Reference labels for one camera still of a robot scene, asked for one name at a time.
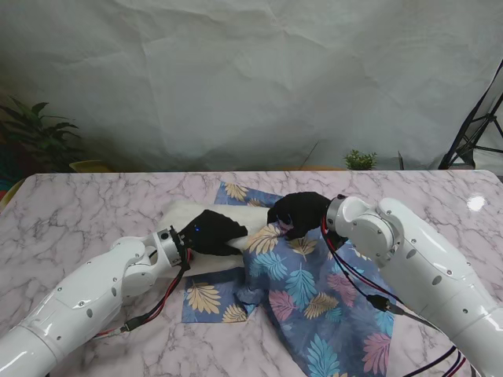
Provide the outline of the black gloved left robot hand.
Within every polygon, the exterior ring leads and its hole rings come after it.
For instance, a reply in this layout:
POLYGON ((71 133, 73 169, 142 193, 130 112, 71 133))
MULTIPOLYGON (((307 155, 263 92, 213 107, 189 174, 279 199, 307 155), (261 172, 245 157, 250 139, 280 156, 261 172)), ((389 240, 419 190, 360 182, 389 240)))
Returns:
POLYGON ((199 254, 230 256, 241 251, 229 242, 247 236, 248 230, 223 214, 204 210, 179 235, 188 248, 199 254))

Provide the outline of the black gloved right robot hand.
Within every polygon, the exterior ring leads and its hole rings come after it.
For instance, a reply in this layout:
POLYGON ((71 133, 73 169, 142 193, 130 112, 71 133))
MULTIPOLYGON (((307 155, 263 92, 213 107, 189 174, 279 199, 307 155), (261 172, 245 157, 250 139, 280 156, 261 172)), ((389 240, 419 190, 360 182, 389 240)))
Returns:
POLYGON ((288 240, 299 239, 320 226, 330 203, 330 199, 317 192, 291 193, 268 210, 267 223, 282 223, 288 240))

